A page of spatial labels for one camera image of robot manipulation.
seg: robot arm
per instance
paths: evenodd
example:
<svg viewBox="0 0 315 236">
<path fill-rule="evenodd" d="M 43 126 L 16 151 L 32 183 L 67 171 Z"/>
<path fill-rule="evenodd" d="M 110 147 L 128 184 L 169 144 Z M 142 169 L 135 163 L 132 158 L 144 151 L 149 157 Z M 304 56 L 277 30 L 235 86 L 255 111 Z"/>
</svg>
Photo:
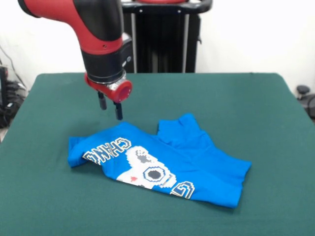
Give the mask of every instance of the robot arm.
<svg viewBox="0 0 315 236">
<path fill-rule="evenodd" d="M 120 0 L 18 0 L 34 17 L 65 22 L 75 31 L 86 69 L 85 81 L 97 90 L 106 109 L 107 96 L 122 119 L 121 102 L 128 98 L 132 84 L 124 65 L 131 60 L 131 38 L 123 40 L 123 12 Z"/>
</svg>

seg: table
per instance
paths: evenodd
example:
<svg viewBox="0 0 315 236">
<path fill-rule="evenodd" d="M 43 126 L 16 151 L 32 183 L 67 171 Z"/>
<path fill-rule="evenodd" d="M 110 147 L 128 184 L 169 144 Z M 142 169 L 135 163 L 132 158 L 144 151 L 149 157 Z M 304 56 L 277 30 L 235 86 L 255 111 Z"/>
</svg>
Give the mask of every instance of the table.
<svg viewBox="0 0 315 236">
<path fill-rule="evenodd" d="M 252 161 L 236 209 L 71 169 L 69 136 L 119 121 L 81 73 L 40 75 L 0 145 L 0 235 L 313 236 L 315 128 L 277 74 L 130 74 L 124 118 L 155 134 L 193 113 L 218 148 Z"/>
</svg>

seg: shirt sleeve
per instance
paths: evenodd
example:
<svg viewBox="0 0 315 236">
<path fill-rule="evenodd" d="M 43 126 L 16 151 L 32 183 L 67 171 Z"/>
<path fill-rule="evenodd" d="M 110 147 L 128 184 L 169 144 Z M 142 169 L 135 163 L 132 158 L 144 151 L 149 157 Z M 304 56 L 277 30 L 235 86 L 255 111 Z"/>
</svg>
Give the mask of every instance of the shirt sleeve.
<svg viewBox="0 0 315 236">
<path fill-rule="evenodd" d="M 192 114 L 185 114 L 178 120 L 161 120 L 157 137 L 188 155 L 200 168 L 233 184 L 242 184 L 251 166 L 251 162 L 234 158 L 216 148 Z"/>
</svg>

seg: black knob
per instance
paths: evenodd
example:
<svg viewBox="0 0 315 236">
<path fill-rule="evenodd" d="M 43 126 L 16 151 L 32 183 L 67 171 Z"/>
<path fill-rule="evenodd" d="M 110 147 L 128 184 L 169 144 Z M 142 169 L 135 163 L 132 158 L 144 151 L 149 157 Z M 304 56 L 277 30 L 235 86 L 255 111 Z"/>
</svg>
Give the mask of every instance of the black knob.
<svg viewBox="0 0 315 236">
<path fill-rule="evenodd" d="M 296 89 L 300 95 L 305 95 L 310 92 L 310 88 L 305 85 L 299 85 Z"/>
</svg>

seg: black metal frame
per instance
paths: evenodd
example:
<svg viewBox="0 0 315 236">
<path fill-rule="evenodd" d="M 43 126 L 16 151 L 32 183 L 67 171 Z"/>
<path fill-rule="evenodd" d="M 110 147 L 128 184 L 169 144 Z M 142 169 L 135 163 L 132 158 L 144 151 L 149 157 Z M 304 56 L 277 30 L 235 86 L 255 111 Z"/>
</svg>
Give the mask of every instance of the black metal frame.
<svg viewBox="0 0 315 236">
<path fill-rule="evenodd" d="M 137 1 L 122 2 L 124 13 L 141 14 L 199 14 L 212 7 L 212 0 L 191 3 L 186 1 L 178 4 L 155 4 Z"/>
<path fill-rule="evenodd" d="M 125 32 L 135 39 L 137 73 L 194 73 L 201 20 L 198 13 L 211 9 L 212 0 L 200 3 L 148 4 L 122 2 Z M 132 35 L 131 15 L 136 32 Z M 185 16 L 189 15 L 186 62 L 184 62 Z M 134 62 L 125 67 L 134 73 Z"/>
</svg>

